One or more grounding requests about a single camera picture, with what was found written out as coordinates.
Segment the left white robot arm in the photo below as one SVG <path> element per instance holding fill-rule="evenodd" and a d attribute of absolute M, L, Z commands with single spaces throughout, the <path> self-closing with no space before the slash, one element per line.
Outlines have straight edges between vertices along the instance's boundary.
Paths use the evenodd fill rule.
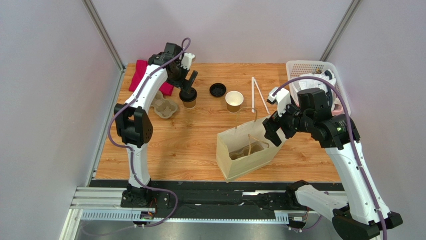
<path fill-rule="evenodd" d="M 147 205 L 152 200 L 154 188 L 150 187 L 151 176 L 148 170 L 148 144 L 154 128 L 149 118 L 149 109 L 155 96 L 165 83 L 189 93 L 198 75 L 194 71 L 187 78 L 195 55 L 188 53 L 188 44 L 167 43 L 164 51 L 153 55 L 141 82 L 124 104 L 116 104 L 113 123 L 121 137 L 122 148 L 127 150 L 130 178 L 124 192 L 129 201 Z"/>

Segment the brown paper bag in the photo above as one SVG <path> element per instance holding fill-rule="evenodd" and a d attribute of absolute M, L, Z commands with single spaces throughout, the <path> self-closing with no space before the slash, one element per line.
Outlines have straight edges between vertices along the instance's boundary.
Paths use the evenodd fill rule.
<path fill-rule="evenodd" d="M 233 182 L 249 173 L 263 168 L 271 163 L 286 142 L 282 133 L 280 146 L 275 146 L 265 138 L 263 121 L 269 117 L 258 117 L 255 110 L 255 118 L 244 124 L 235 121 L 234 127 L 217 134 L 216 161 L 227 183 Z M 253 153 L 237 160 L 231 160 L 230 153 L 240 150 L 254 143 L 262 144 L 264 150 Z"/>

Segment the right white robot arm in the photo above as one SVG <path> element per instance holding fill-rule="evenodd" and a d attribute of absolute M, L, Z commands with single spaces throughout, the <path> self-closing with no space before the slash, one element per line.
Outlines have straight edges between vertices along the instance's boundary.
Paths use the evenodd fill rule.
<path fill-rule="evenodd" d="M 367 168 L 360 135 L 353 120 L 334 116 L 324 90 L 311 88 L 298 93 L 299 105 L 291 103 L 288 90 L 274 88 L 267 101 L 277 111 L 264 120 L 265 138 L 278 146 L 282 131 L 286 139 L 308 133 L 320 143 L 337 169 L 347 201 L 338 200 L 304 180 L 286 188 L 286 203 L 294 209 L 307 207 L 329 220 L 344 240 L 372 240 L 403 224 L 380 197 Z"/>

